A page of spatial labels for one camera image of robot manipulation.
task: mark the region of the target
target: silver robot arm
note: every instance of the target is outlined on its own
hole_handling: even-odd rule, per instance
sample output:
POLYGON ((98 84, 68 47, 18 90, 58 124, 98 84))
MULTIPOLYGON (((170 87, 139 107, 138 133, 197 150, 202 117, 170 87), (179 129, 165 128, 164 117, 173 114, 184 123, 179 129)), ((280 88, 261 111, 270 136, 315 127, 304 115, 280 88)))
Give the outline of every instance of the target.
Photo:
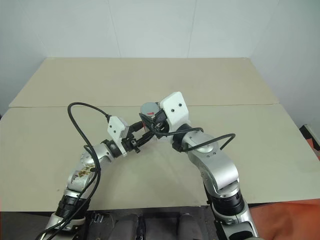
POLYGON ((157 105, 158 112, 152 117, 147 117, 144 112, 140 116, 150 131, 158 138, 166 136, 172 147, 179 152, 186 152, 199 169, 208 203, 215 216, 219 239, 260 239, 248 204, 240 191, 236 166, 221 151, 217 141, 203 145, 214 137, 203 133, 201 128, 191 128, 189 111, 181 92, 172 93, 157 105))
MULTIPOLYGON (((140 139, 136 140, 133 132, 137 132, 143 128, 143 122, 136 122, 129 126, 122 118, 111 116, 108 122, 108 133, 112 140, 104 140, 102 143, 93 146, 97 155, 100 169, 104 171, 119 156, 126 156, 128 152, 135 150, 140 151, 139 147, 148 142, 154 134, 145 133, 140 139)), ((90 200, 87 198, 93 191, 97 179, 93 180, 95 172, 95 162, 92 155, 85 151, 80 162, 68 177, 62 199, 58 204, 56 212, 54 212, 47 223, 44 234, 37 238, 46 240, 52 234, 61 228, 66 218, 70 217, 76 210, 78 213, 54 236, 56 240, 81 240, 84 239, 86 233, 84 231, 86 213, 89 208, 90 200)))

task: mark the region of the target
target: wire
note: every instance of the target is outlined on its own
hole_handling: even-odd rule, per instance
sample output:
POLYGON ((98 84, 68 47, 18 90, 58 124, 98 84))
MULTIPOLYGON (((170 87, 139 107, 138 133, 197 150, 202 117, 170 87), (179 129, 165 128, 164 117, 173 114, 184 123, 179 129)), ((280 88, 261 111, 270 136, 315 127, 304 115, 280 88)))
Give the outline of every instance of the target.
POLYGON ((236 137, 236 135, 235 135, 234 133, 225 134, 225 135, 222 135, 222 136, 218 136, 218 137, 216 137, 216 138, 213 138, 213 139, 211 139, 211 140, 209 140, 209 141, 205 141, 205 142, 203 142, 203 143, 200 143, 200 144, 198 144, 198 145, 196 145, 196 146, 192 146, 192 147, 189 147, 189 148, 187 148, 187 149, 183 149, 183 150, 181 150, 181 152, 186 153, 186 152, 189 152, 189 151, 192 151, 192 150, 201 148, 201 147, 203 147, 203 146, 205 146, 205 145, 215 143, 215 142, 217 142, 217 141, 219 141, 219 140, 229 138, 229 139, 220 147, 220 150, 222 150, 222 149, 223 149, 225 146, 227 146, 228 143, 230 143, 230 142, 232 141, 232 139, 234 139, 235 137, 236 137))
POLYGON ((91 193, 89 194, 89 196, 87 197, 87 199, 80 205, 80 207, 73 213, 73 214, 70 214, 70 216, 68 215, 67 217, 65 217, 62 221, 60 221, 59 223, 45 229, 44 231, 42 231, 41 233, 38 234, 38 236, 36 237, 36 240, 38 240, 40 237, 43 238, 44 234, 48 233, 50 230, 58 227, 59 229, 57 231, 55 231, 47 240, 51 240, 53 239, 59 232, 62 231, 62 229, 68 225, 70 223, 70 221, 73 219, 73 217, 83 208, 83 206, 91 199, 91 197, 93 196, 93 194, 95 193, 98 185, 99 185, 99 182, 100 182, 100 178, 101 178, 101 168, 100 168, 100 163, 99 163, 99 159, 98 159, 98 156, 97 156, 97 153, 94 149, 94 147, 92 146, 92 144, 90 143, 89 139, 87 138, 87 136, 84 134, 84 132, 80 129, 79 125, 77 124, 76 120, 74 119, 73 115, 72 115, 72 112, 71 112, 71 108, 72 106, 74 105, 82 105, 82 106, 86 106, 86 107, 89 107, 89 108, 92 108, 94 110, 97 110, 99 111, 100 113, 102 113, 107 121, 109 121, 111 115, 105 113, 103 110, 95 107, 95 106, 92 106, 90 104, 87 104, 87 103, 83 103, 83 102, 73 102, 71 104, 69 104, 69 106, 67 107, 67 112, 68 112, 68 115, 69 115, 69 118, 71 120, 71 122, 73 123, 75 129, 78 131, 78 133, 80 134, 80 136, 83 138, 83 140, 86 142, 87 145, 83 146, 84 149, 86 151, 88 151, 88 153, 91 155, 92 159, 93 159, 93 162, 94 162, 94 167, 95 167, 95 173, 94 173, 94 176, 93 178, 91 179, 91 181, 89 182, 89 184, 80 192, 80 194, 78 195, 76 201, 74 204, 76 204, 78 202, 78 200, 80 199, 80 197, 83 195, 83 193, 89 188, 89 186, 96 180, 96 183, 91 191, 91 193))
MULTIPOLYGON (((186 133, 189 133, 189 132, 192 132, 192 131, 201 131, 203 132, 204 130, 201 128, 201 127, 193 127, 193 128, 188 128, 188 129, 184 129, 184 130, 178 130, 178 131, 172 131, 172 132, 159 132, 155 129, 155 124, 154 122, 150 119, 150 117, 142 114, 142 113, 139 113, 142 121, 144 123, 149 123, 149 125, 147 127, 149 127, 150 131, 153 132, 155 135, 157 136, 164 136, 164 137, 167 137, 167 136, 172 136, 172 135, 177 135, 177 134, 186 134, 186 133)), ((220 150, 222 150, 223 148, 225 148, 225 146, 228 145, 228 143, 230 143, 234 138, 236 137, 236 134, 234 133, 229 133, 229 134, 225 134, 225 135, 222 135, 222 136, 219 136, 219 137, 216 137, 216 138, 213 138, 209 141, 206 141, 206 142, 203 142, 203 143, 200 143, 196 146, 192 146, 192 147, 189 147, 187 149, 182 149, 180 150, 180 152, 189 152, 189 151, 192 151, 192 150, 195 150, 195 149, 198 149, 198 148, 201 148, 205 145, 208 145, 208 144, 212 144, 214 142, 217 142, 219 140, 222 140, 222 139, 226 139, 226 138, 229 138, 221 147, 220 147, 220 150)))
MULTIPOLYGON (((146 116, 142 113, 139 113, 139 115, 144 123, 150 122, 148 116, 146 116)), ((162 137, 167 137, 167 136, 172 136, 172 135, 177 135, 177 134, 186 134, 186 133, 193 132, 193 131, 201 131, 201 132, 204 131, 202 129, 202 127, 193 127, 193 128, 188 128, 188 129, 178 130, 178 131, 160 132, 155 129, 155 124, 153 122, 151 122, 151 125, 147 125, 147 127, 150 128, 150 131, 153 132, 155 135, 162 136, 162 137)))

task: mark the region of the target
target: white wall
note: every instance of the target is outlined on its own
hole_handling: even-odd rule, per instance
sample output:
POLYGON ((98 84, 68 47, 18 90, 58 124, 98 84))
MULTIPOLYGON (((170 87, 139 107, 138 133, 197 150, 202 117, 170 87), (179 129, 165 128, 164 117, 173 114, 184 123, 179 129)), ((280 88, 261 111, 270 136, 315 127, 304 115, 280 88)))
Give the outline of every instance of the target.
POLYGON ((251 60, 297 126, 320 136, 320 1, 281 0, 251 60))
POLYGON ((0 0, 0 114, 44 57, 249 57, 279 0, 0 0))

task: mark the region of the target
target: orange object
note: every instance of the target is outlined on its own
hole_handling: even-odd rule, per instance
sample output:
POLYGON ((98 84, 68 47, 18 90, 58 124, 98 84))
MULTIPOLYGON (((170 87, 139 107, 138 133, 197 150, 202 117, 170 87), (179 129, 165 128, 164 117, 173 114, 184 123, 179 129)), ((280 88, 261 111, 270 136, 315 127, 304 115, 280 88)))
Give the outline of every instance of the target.
POLYGON ((250 212, 265 240, 320 240, 320 199, 271 203, 250 212))
POLYGON ((314 151, 314 154, 317 156, 317 158, 320 160, 320 152, 314 148, 314 142, 312 141, 312 138, 309 138, 306 140, 312 150, 314 151))

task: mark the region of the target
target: beige table top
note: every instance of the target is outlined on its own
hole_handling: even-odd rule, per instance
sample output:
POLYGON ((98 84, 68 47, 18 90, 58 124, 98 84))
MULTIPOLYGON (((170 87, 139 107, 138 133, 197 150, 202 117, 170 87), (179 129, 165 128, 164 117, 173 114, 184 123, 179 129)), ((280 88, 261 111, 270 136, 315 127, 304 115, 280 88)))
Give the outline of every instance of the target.
MULTIPOLYGON (((139 107, 103 107, 128 123, 139 107)), ((103 116, 76 107, 92 143, 109 138, 103 116)), ((191 106, 193 126, 214 136, 236 133, 224 149, 238 171, 248 203, 320 198, 320 162, 280 104, 191 106)), ((54 211, 83 152, 66 107, 15 107, 0 121, 2 211, 54 211)), ((119 157, 102 174, 90 209, 206 204, 198 169, 167 142, 119 157)))
MULTIPOLYGON (((194 127, 236 133, 224 149, 249 203, 320 198, 320 163, 247 58, 48 58, 0 121, 2 211, 54 211, 84 144, 66 106, 86 102, 128 123, 139 107, 181 91, 194 127)), ((75 117, 92 143, 109 138, 99 113, 75 117)), ((167 142, 120 157, 102 175, 91 209, 206 204, 198 169, 167 142)))
POLYGON ((177 91, 189 106, 279 103, 248 58, 47 58, 10 107, 141 106, 177 91))

